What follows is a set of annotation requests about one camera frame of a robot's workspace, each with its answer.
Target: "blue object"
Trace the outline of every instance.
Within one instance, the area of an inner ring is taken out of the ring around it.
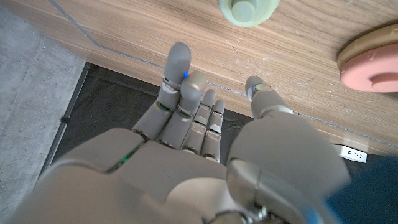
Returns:
[[[398,223],[398,157],[354,176],[327,204],[342,223]]]

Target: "robot finger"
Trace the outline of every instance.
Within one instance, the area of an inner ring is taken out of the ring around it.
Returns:
[[[181,84],[181,100],[160,135],[160,143],[174,149],[181,148],[206,86],[206,77],[200,72],[194,72],[184,79]]]
[[[279,94],[259,77],[249,77],[245,89],[254,119],[261,119],[271,111],[293,113]]]
[[[223,123],[225,102],[218,100],[213,107],[200,155],[220,162],[221,126]]]
[[[181,82],[186,77],[191,62],[187,45],[177,42],[169,52],[163,82],[156,102],[133,127],[133,131],[146,139],[156,139],[170,119],[180,99]]]
[[[210,89],[206,91],[187,136],[184,139],[181,150],[192,152],[194,154],[200,153],[203,138],[206,134],[206,126],[215,98],[216,92],[214,90]]]

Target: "wood grain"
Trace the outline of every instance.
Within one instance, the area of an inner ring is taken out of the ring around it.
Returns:
[[[192,69],[210,82],[242,93],[247,77],[258,75],[293,110],[323,121],[309,119],[332,142],[398,152],[386,144],[398,144],[396,95],[350,90],[336,67],[336,54],[350,38],[397,19],[398,2],[281,1],[271,20],[245,29],[223,19],[215,0],[56,0],[97,44],[48,1],[0,2],[87,61],[156,85],[170,46],[182,40],[192,50]],[[251,115],[245,97],[215,90],[227,109]]]

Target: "white power outlet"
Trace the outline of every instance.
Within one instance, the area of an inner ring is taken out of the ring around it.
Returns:
[[[357,162],[366,162],[366,158],[368,156],[366,152],[361,152],[347,146],[334,145],[334,147],[336,148],[339,156],[345,159]]]

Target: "fingertip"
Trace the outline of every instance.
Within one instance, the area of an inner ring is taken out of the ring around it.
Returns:
[[[191,63],[191,50],[183,42],[175,43],[169,51],[164,69],[164,77],[175,84],[181,84],[188,76]]]
[[[214,89],[209,89],[206,91],[205,96],[203,97],[201,103],[211,108],[215,100],[216,100],[216,91],[214,91]]]
[[[225,101],[224,100],[217,100],[214,104],[213,111],[219,114],[224,114],[225,110]]]

